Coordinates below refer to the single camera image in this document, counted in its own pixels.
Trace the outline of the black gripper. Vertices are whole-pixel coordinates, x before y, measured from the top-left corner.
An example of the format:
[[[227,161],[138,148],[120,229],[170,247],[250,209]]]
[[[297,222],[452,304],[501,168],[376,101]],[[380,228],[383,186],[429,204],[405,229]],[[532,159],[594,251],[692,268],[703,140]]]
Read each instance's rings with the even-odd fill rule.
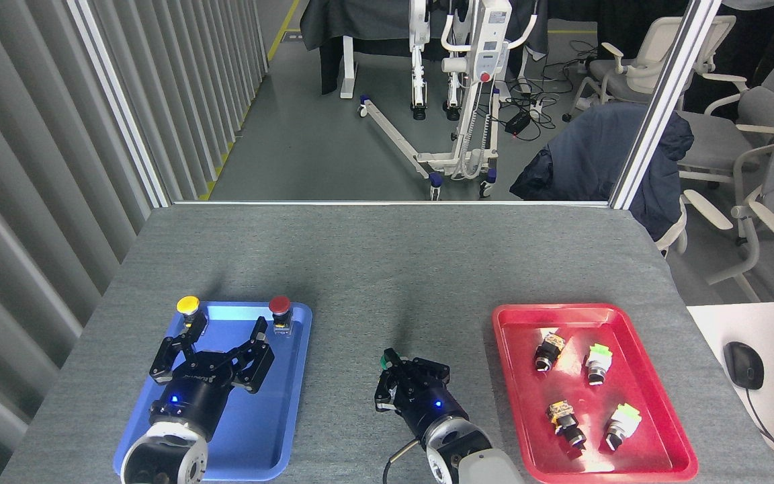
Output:
[[[164,337],[148,374],[160,385],[162,395],[148,411],[148,422],[185,425],[209,443],[221,419],[232,386],[257,393],[274,361],[267,342],[268,324],[256,319],[250,338],[229,352],[194,352],[194,344],[207,326],[205,313],[183,316],[184,328],[175,337]],[[173,370],[176,356],[185,361]]]
[[[384,350],[383,363],[374,395],[376,411],[395,411],[415,439],[421,440],[443,417],[469,419],[446,388],[448,365],[424,358],[402,360],[394,348]]]

